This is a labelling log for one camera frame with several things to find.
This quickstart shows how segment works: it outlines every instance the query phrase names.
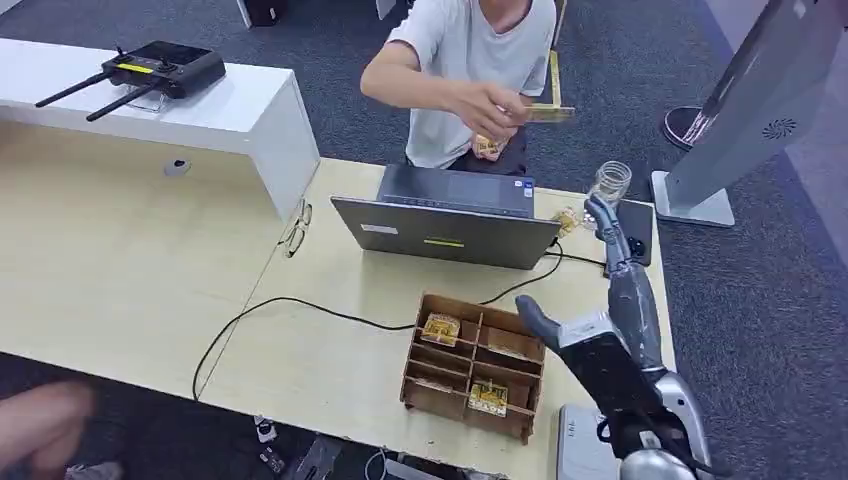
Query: robotic arm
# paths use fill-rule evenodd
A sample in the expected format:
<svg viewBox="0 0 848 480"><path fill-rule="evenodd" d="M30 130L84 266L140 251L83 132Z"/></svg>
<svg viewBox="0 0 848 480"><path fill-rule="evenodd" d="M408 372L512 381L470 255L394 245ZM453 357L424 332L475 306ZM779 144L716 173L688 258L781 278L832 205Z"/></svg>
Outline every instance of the robotic arm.
<svg viewBox="0 0 848 480"><path fill-rule="evenodd" d="M615 211L593 195L586 209L606 244L609 312L560 324L529 296L525 325L553 350L598 404L598 439L622 460L621 480L712 480L701 412L686 382L663 366L659 320L645 269L631 257ZM609 435L603 432L608 428Z"/></svg>

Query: wooden organizer box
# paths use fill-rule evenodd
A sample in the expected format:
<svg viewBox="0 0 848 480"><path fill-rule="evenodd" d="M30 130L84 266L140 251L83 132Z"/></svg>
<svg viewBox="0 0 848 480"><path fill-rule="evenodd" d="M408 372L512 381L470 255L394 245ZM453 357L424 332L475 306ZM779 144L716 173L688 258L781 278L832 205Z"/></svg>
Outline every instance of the wooden organizer box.
<svg viewBox="0 0 848 480"><path fill-rule="evenodd" d="M455 346L421 339L430 313L461 320ZM518 315L425 294L409 346L400 400L407 408L520 438L526 445L533 434L544 361L544 345L524 327ZM508 388L506 417L468 407L475 380Z"/></svg>

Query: light wooden desk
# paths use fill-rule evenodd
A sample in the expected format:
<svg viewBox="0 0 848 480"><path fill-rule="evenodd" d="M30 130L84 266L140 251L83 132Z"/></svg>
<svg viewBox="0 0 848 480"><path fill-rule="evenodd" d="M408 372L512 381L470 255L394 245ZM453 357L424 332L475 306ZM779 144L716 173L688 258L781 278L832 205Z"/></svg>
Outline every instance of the light wooden desk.
<svg viewBox="0 0 848 480"><path fill-rule="evenodd" d="M0 351L188 398L285 227L246 155L10 122L0 219Z"/></svg>
<svg viewBox="0 0 848 480"><path fill-rule="evenodd" d="M278 249L251 296L256 304L297 296L387 325L414 321L423 292L483 301L510 285L553 267L545 258L535 272L363 252L329 201L330 195L374 198L383 167L322 159L307 190L312 224L297 254ZM582 208L583 195L536 189L536 213ZM603 260L603 246L588 230L572 232L564 250ZM663 336L663 358L674 367L661 252L654 229L654 287ZM524 290L555 319L606 308L607 281L600 268L563 260L556 274ZM513 295L494 306L513 310ZM293 303L275 303L243 319L229 338L200 399L224 408L375 446L512 479L554 479L559 408L593 405L562 362L547 357L535 434L527 446L464 426L398 400L410 332L384 332Z"/></svg>

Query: person's hand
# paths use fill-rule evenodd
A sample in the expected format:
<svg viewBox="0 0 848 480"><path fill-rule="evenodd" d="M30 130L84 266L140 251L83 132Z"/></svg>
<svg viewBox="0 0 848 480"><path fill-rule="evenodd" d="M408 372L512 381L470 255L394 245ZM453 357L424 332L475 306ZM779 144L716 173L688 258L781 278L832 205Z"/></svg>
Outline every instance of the person's hand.
<svg viewBox="0 0 848 480"><path fill-rule="evenodd" d="M457 82L447 101L468 128L496 143L509 140L527 121L518 93L491 83Z"/></svg>

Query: cable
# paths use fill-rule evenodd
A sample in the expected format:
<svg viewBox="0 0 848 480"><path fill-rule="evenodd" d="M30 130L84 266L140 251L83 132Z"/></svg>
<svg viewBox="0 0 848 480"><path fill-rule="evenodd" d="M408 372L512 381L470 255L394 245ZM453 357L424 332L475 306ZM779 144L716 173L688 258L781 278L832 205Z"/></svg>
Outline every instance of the cable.
<svg viewBox="0 0 848 480"><path fill-rule="evenodd" d="M371 462L377 457L383 457L383 473L380 475L380 480L386 479L386 452L381 448L379 452L371 455L371 458L365 462L365 480L371 480L371 476L368 475L368 469L371 467Z"/></svg>
<svg viewBox="0 0 848 480"><path fill-rule="evenodd" d="M197 377L200 376L200 369L203 367L203 364L206 363L206 359L209 357L209 354L212 352L212 349L215 348L215 345L217 345L218 342L221 341L221 337L223 337L224 334L227 333L227 330L229 330L230 327L232 327L236 322L238 322L244 316L250 314L254 310L262 308L265 305L268 305L269 303L281 302L281 301L300 303L300 304L321 310L324 313L328 313L330 315L333 315L333 316L336 316L336 317L339 317L339 318L344 318L345 320L351 320L351 321L354 321L354 322L362 323L362 324L368 325L369 327L379 328L380 330L397 332L397 331L401 331L401 330L409 330L409 329L415 328L415 324L401 325L401 326L398 326L398 327L390 327L390 326L386 326L386 325L381 325L379 323L372 322L371 320L366 320L366 319L361 318L361 317L356 317L356 316L353 316L353 315L347 315L347 314L344 314L344 313L339 313L339 312L330 310L329 308L322 307L322 306L316 305L312 302L307 302L306 300L301 300L301 299L295 298L295 297L274 297L274 298L265 300L262 303L258 303L256 305L248 308L247 310L241 312L235 318L233 318L232 320L227 322L227 324L224 325L224 328L222 328L221 331L218 332L217 335L215 335L215 338L212 340L212 343L209 344L209 347L206 349L206 352L203 353L203 356L200 357L200 362L198 362L197 368L194 370L194 376L192 377L192 380L191 380L191 396L195 401L198 401L200 399L200 395L197 393Z"/></svg>
<svg viewBox="0 0 848 480"><path fill-rule="evenodd" d="M575 256L575 255L569 255L567 253L545 252L545 255L549 256L549 257L560 257L560 258L567 258L569 260L578 260L578 261L581 261L581 262L591 263L593 265L600 265L601 267L607 266L607 262L602 262L600 260L593 260L591 258L586 258L586 257L578 257L578 256Z"/></svg>
<svg viewBox="0 0 848 480"><path fill-rule="evenodd" d="M676 443L674 443L674 440L668 438L668 435L666 435L665 432L660 430L660 428L657 426L656 423L654 423L654 421L651 419L650 416L648 416L648 414L646 414L642 410L636 410L636 414L639 416L639 418L642 419L643 422L648 425L648 428L651 429L652 432L654 432L654 435L656 435L660 439L662 446L667 448L672 455L677 457L678 460L683 462L683 464L689 467L689 469L693 472L695 470L701 470L702 472L708 473L714 477L721 478L729 478L733 476L733 472L730 471L730 469L705 465L699 462L698 460L695 460L692 455L681 450L681 448L677 446Z"/></svg>
<svg viewBox="0 0 848 480"><path fill-rule="evenodd" d="M556 256L557 257L557 263L556 263L556 265L554 265L554 268L552 268L548 273L545 273L545 274L540 275L536 278L531 278L530 280L527 280L527 281L521 282L517 285L514 285L514 286L504 290L503 292L499 293L494 298L480 303L480 305L489 305L490 303L494 303L494 302L500 300L501 298L503 298L509 292L518 290L521 287L524 287L524 286L529 285L529 284L534 283L534 282L538 282L539 280L543 280L543 279L551 276L554 272L556 272L557 268L559 268L559 265L560 265L560 263L562 263L563 258L569 258L569 259L574 259L574 260L583 260L583 261L588 261L588 262L598 263L600 265L604 265L602 262L597 262L595 260L590 260L590 259L586 259L586 258L582 258L582 257L574 257L574 256L571 256L571 255L566 255L565 253L563 253L562 245L560 245L559 240L555 240L554 244L559 249L559 253L547 252L545 255ZM258 303L256 305L248 308L247 310L241 312L240 314L238 314L235 318L233 318L232 320L227 322L227 324L224 325L224 328L222 328L221 331L219 331L218 334L215 335L215 338L212 340L212 343L209 344L209 347L203 353L203 356L200 357L200 362L197 363L197 368L195 368L194 375L192 376L191 396L195 401L198 401L200 399L200 394L197 392L197 378L200 376L200 369L203 367L203 364L206 363L206 359L209 357L209 354L212 353L212 349L215 348L215 345L217 345L218 342L221 341L221 338L224 336L224 334L227 333L227 331L233 325L235 325L236 322L238 322L239 320L241 320L242 318L244 318L245 316L247 316L248 314L250 314L254 310L262 308L265 305L268 305L269 303L281 302L281 301L300 303L302 305L306 305L306 306L315 308L315 309L320 310L324 313L328 313L330 315L333 315L333 316L336 316L336 317L339 317L339 318L343 318L345 320L351 320L351 321L354 321L354 322L358 322L358 323L368 325L369 327L374 327L374 328L378 328L380 330L386 330L386 331L389 331L389 332L397 332L397 331L401 331L401 330L410 330L410 329L413 329L413 328L416 327L415 324L401 325L401 326L397 326L397 327L390 327L390 326L386 326L386 325L381 325L379 323L372 322L371 320L366 320L364 318L356 317L356 316L353 316L353 315L347 315L345 313L339 313L339 312L330 310L329 308L322 307L322 306L316 305L312 302L308 302L306 300L301 300L301 299L295 298L295 297L274 297L274 298L265 300L264 302Z"/></svg>
<svg viewBox="0 0 848 480"><path fill-rule="evenodd" d="M517 285L513 285L513 286L507 288L506 290L504 290L503 292L497 294L494 298L486 300L485 302L480 302L480 305L488 305L490 303L495 303L498 300L500 300L501 298L503 298L509 292L518 290L521 287L524 287L526 285L530 285L531 283L538 282L539 280L543 280L543 279L548 278L551 275L553 275L553 273L556 272L556 269L559 268L559 264L562 263L563 257L566 256L562 252L562 245L559 244L559 240L554 240L554 244L557 246L557 248L559 248L559 253L554 253L554 255L557 256L557 263L556 263L556 265L554 265L554 268L552 268L552 269L550 269L550 271L548 271L548 273L545 273L543 275L539 275L538 277L535 277L535 278L531 278L530 280L526 280L526 281L521 282Z"/></svg>

